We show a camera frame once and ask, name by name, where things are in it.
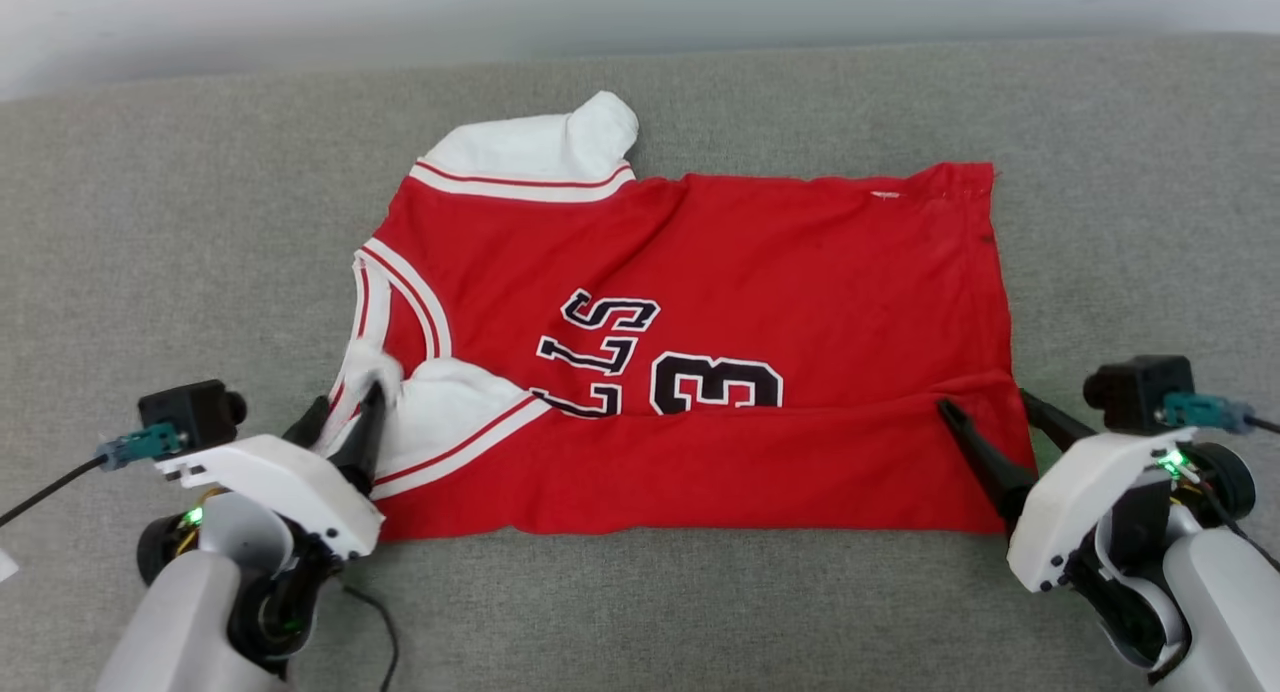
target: black cable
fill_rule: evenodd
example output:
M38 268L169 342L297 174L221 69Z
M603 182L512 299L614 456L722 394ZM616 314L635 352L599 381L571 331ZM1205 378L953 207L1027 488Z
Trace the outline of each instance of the black cable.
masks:
M72 482L73 478L79 477L79 475L83 475L83 473L88 472L88 469L97 469L97 468L102 467L102 463L105 463L105 460L106 460L106 455L96 455L96 458L93 458L91 460L87 460L87 463L83 463L82 466L77 467L76 469L70 469L70 472L68 472L67 475L61 475L61 477L59 477L56 482L50 484L49 487L45 487L40 492L36 492L35 495L28 496L26 499L26 501L23 501L18 507L13 508L12 510L6 510L6 513L4 513L4 515L0 515L0 527L4 527L5 524L9 524L10 522L13 522L14 518L17 518L19 514L24 513L24 510L28 510L28 509L38 505L41 501L44 501L44 499L46 496L50 496L50 495L52 495L52 492L61 490L69 482Z
M1266 429L1267 432L1280 434L1280 423L1267 422L1267 420L1258 420L1253 414L1244 414L1244 423L1252 423L1257 429Z
M1196 484L1198 490L1204 494L1204 499L1208 500L1208 504L1213 508L1213 513L1219 515L1219 518L1222 521L1222 524L1225 524L1226 528L1234 532L1240 540L1244 540L1249 545L1253 545L1253 549L1257 550L1263 559L1271 563L1271 567L1275 568L1276 572L1280 572L1280 563L1276 562L1275 556L1271 556L1270 553L1263 550L1262 545L1258 545L1257 542L1251 540L1248 533L1244 533L1244 531L1240 530L1240 526L1236 524L1234 519L1231 519L1231 515L1226 514L1226 508L1224 508L1222 501L1217 499L1217 492L1215 492L1212 487L1204 484L1203 480L1193 484Z
M383 684L378 688L378 691L387 692L392 688L392 675L396 674L396 665L399 663L399 638L396 637L396 625L392 624L392 613L387 610L385 605L375 600L375 597L356 590L356 587L347 587L346 582L342 583L342 591L374 608L378 610L378 614L383 615L383 623L387 625L387 633L392 638L392 664L387 666L387 677L383 678Z

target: basketball jersey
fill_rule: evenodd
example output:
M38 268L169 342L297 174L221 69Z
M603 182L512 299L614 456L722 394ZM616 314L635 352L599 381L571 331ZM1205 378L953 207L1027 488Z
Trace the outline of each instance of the basketball jersey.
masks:
M461 127L357 251L352 338L412 372L384 539L1001 530L936 411L1032 466L991 165L640 182L636 132L608 92Z

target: white tag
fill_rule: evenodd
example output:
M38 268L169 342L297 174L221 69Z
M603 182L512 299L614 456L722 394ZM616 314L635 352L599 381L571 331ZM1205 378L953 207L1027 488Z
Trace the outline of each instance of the white tag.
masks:
M13 573L18 572L18 563L9 556L8 553L0 550L0 582L13 577Z

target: white wall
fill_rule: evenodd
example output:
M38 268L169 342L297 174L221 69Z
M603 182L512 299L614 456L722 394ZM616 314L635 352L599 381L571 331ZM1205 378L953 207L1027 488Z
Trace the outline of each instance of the white wall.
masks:
M0 0L0 98L143 77L1076 33L1280 32L1280 0Z

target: gray fabric surface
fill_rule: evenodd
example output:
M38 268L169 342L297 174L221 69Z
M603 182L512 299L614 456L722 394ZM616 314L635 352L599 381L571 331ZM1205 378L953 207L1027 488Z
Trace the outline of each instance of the gray fabric surface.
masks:
M635 107L641 177L909 174L993 160L1025 386L1088 420L1085 374L1192 356L1280 411L1276 70L1266 37L1041 41L170 81L0 105L8 507L133 429L146 391L220 377L248 432L328 390L351 251L463 122ZM1280 437L1235 443L1280 549ZM92 473L0 532L0 688L92 686L143 588L137 533L191 501ZM963 533L493 533L388 546L397 689L1139 689L1088 606L1021 591ZM371 689L376 615L328 595L310 692Z

